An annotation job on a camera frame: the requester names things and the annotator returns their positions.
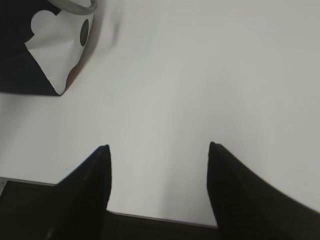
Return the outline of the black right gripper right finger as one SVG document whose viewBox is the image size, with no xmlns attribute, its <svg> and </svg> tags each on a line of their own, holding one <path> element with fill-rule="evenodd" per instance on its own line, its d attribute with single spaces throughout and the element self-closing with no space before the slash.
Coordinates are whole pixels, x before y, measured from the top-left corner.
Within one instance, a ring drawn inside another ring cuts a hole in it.
<svg viewBox="0 0 320 240">
<path fill-rule="evenodd" d="M 318 240 L 320 214 L 264 181 L 223 145 L 208 149 L 207 192 L 222 240 Z"/>
</svg>

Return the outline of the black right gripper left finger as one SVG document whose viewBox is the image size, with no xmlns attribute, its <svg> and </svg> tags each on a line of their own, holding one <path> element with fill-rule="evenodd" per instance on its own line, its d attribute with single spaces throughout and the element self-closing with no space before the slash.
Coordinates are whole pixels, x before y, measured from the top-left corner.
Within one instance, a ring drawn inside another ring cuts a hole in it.
<svg viewBox="0 0 320 240">
<path fill-rule="evenodd" d="M 56 185 L 9 180 L 0 196 L 0 238 L 99 240 L 111 187 L 108 145 L 98 147 Z"/>
</svg>

